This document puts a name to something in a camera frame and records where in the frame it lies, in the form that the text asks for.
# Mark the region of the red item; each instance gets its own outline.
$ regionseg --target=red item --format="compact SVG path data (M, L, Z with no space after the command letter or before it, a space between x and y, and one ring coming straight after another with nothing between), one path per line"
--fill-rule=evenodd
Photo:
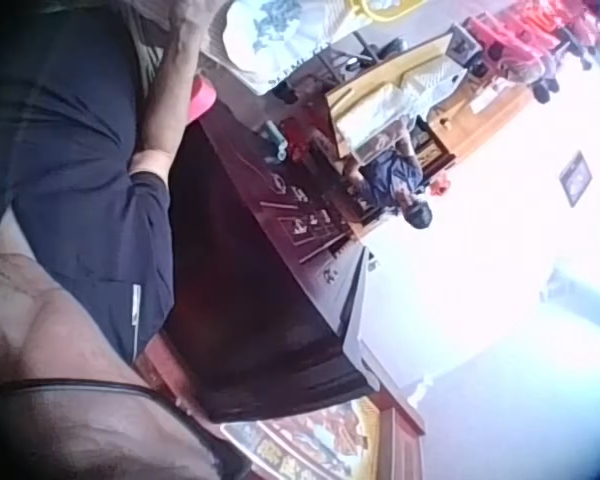
M196 75L191 87L191 102L189 103L189 123L200 118L215 103L216 89L202 75Z
M449 191L449 188L451 188L451 181L449 178L447 178L445 173L441 173L436 176L435 180L431 182L429 187L431 188L431 195L434 197L441 197L447 193L447 191Z
M300 162L309 151L310 138L307 130L302 127L295 117L289 117L280 122L280 132L287 139L287 152L293 162Z

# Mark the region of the poster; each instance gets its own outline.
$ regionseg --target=poster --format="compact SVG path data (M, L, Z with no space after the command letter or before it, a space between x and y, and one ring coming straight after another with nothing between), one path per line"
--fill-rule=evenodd
M316 412L221 426L272 480L376 477L380 413L366 398Z

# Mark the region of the blue shirt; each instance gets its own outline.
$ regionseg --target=blue shirt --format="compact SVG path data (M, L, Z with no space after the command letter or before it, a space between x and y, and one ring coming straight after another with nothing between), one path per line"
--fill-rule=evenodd
M422 169L415 157L404 157L395 150L382 152L371 163L360 168L366 182L361 195L378 207L395 207L395 192L402 182L415 192L422 183Z

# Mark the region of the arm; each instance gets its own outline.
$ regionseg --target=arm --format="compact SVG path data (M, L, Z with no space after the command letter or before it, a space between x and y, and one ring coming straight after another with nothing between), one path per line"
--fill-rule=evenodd
M419 172L420 176L423 175L422 165L418 161L416 151L413 148L411 135L409 135L409 132L406 129L402 133L402 138L396 142L396 151L404 157L409 165Z
M360 164L354 159L349 158L344 167L344 177L355 187L358 192L365 190L367 180L360 173Z
M140 150L129 173L151 172L168 184L169 170L187 126L191 87L206 30L225 0L176 0L172 32L151 86Z

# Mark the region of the hand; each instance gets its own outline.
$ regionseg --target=hand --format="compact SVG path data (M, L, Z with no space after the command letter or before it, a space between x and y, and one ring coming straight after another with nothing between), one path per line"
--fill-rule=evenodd
M174 0L171 7L171 28L194 25L207 28L213 17L228 0Z

